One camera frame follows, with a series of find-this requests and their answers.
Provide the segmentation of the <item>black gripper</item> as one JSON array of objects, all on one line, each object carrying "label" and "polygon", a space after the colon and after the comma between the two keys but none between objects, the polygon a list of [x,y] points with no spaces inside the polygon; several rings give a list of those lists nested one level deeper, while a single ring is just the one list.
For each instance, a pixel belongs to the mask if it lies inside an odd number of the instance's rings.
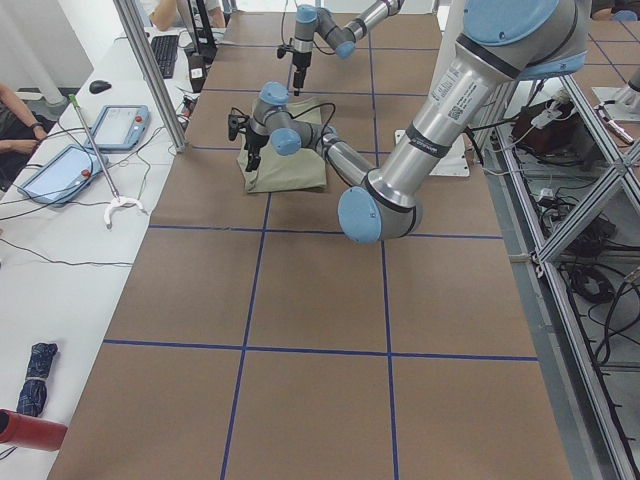
[{"label": "black gripper", "polygon": [[248,161],[245,168],[246,172],[257,170],[261,161],[261,149],[268,143],[268,136],[257,133],[252,127],[247,127],[245,134],[244,149],[248,152]]},{"label": "black gripper", "polygon": [[307,69],[311,65],[312,52],[297,52],[293,53],[293,65],[295,72],[293,76],[294,96],[300,95],[300,88],[304,87],[306,79]]}]

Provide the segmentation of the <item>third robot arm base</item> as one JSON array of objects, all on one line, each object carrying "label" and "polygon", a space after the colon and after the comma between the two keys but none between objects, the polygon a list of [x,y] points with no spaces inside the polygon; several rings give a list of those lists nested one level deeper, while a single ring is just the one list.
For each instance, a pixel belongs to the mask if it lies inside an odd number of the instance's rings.
[{"label": "third robot arm base", "polygon": [[592,91],[608,119],[639,122],[639,70],[623,87],[593,87]]}]

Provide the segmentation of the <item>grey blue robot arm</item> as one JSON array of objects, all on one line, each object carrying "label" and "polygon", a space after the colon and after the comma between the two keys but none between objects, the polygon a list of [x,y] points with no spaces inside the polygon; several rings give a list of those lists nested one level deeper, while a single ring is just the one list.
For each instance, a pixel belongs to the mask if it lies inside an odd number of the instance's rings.
[{"label": "grey blue robot arm", "polygon": [[294,35],[288,44],[278,48],[278,57],[286,52],[292,53],[293,91],[299,96],[304,88],[307,69],[311,66],[315,37],[321,37],[341,59],[346,59],[355,51],[356,43],[379,23],[388,17],[397,15],[404,1],[375,1],[346,26],[340,27],[333,14],[326,8],[303,4],[297,8]]},{"label": "grey blue robot arm", "polygon": [[278,82],[262,87],[252,114],[229,115],[228,136],[244,135],[249,170],[258,168],[266,145],[281,156],[315,151],[349,186],[338,205],[346,236],[359,243],[403,237],[420,224],[422,182],[499,85],[584,65],[590,14],[588,1],[466,2],[450,66],[379,168],[332,127],[296,120]]}]

